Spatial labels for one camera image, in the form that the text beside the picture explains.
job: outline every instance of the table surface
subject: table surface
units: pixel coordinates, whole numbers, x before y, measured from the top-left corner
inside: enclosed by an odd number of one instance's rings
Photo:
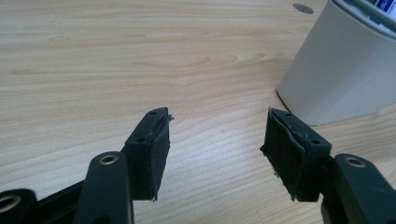
[[[120,150],[168,106],[171,149],[159,200],[136,223],[321,223],[294,203],[259,151],[276,86],[325,0],[0,2],[0,191],[38,199]],[[396,187],[396,105],[314,129],[374,163]]]

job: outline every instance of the white cylinder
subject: white cylinder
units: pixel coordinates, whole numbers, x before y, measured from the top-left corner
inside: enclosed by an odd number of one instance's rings
[[[310,125],[396,103],[396,34],[340,1],[328,2],[277,88],[290,112]]]

